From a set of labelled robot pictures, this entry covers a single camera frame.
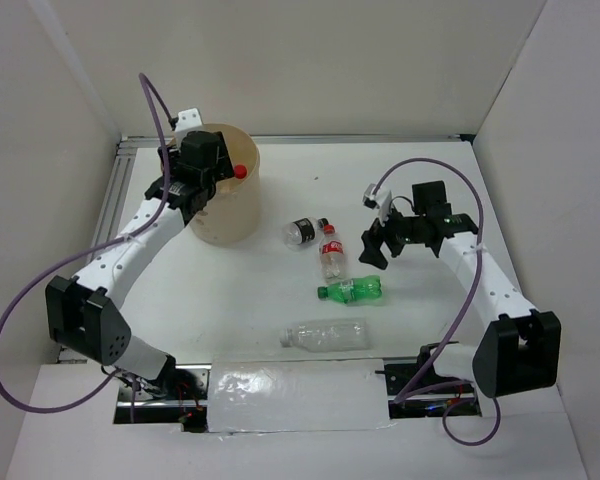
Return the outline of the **large clear bottle red label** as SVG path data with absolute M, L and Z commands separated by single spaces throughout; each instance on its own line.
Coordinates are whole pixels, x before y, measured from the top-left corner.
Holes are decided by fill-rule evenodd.
M 244 164 L 235 165 L 233 167 L 233 176 L 217 183 L 217 194 L 230 195 L 236 193 L 248 174 L 249 171 Z

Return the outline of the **green plastic bottle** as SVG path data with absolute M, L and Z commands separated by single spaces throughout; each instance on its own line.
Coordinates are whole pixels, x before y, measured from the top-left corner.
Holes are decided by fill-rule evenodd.
M 319 300 L 331 300 L 344 305 L 375 301 L 382 296 L 382 283 L 377 275 L 351 278 L 317 288 Z

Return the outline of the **large clear unlabelled bottle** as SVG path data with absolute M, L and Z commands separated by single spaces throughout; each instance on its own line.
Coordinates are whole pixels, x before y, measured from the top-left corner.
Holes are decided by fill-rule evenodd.
M 281 331 L 283 348 L 310 353 L 364 351 L 371 348 L 371 337 L 364 319 L 328 319 L 301 322 Z

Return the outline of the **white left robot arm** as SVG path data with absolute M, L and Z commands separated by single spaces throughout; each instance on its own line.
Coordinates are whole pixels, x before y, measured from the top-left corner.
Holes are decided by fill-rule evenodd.
M 137 336 L 121 314 L 135 282 L 160 250 L 184 230 L 234 167 L 221 132 L 194 130 L 165 148 L 169 167 L 154 181 L 120 243 L 66 279 L 45 288 L 49 333 L 56 343 L 141 380 L 156 399 L 176 390 L 176 360 Z

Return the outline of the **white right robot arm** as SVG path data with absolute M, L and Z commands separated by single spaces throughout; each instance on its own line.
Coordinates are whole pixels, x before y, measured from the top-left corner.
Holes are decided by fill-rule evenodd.
M 405 216 L 394 207 L 390 190 L 368 186 L 363 203 L 378 216 L 362 234 L 360 262 L 384 270 L 383 247 L 397 257 L 407 245 L 425 246 L 466 291 L 461 310 L 475 309 L 484 328 L 476 347 L 455 341 L 422 347 L 416 369 L 420 387 L 437 392 L 452 378 L 498 398 L 553 386 L 561 342 L 557 316 L 539 311 L 510 282 L 471 217 L 453 213 L 443 182 L 416 184 L 412 193 L 414 213 Z

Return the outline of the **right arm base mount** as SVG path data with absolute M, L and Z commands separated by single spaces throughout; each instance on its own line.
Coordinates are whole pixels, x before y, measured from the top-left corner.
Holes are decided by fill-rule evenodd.
M 375 371 L 385 382 L 389 418 L 392 420 L 441 418 L 448 407 L 453 406 L 452 416 L 479 416 L 479 402 L 474 388 L 464 381 L 459 384 L 455 377 L 442 377 L 430 367 L 415 384 L 415 394 L 402 403 L 395 403 L 398 393 L 407 385 L 430 357 L 437 344 L 420 348 L 416 357 L 384 360 Z

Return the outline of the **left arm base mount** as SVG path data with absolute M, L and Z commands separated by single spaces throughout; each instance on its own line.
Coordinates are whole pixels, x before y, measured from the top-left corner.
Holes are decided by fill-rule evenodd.
M 121 375 L 113 423 L 116 425 L 172 424 L 183 432 L 208 431 L 208 388 L 211 364 L 176 366 L 175 380 L 159 392 L 138 379 Z

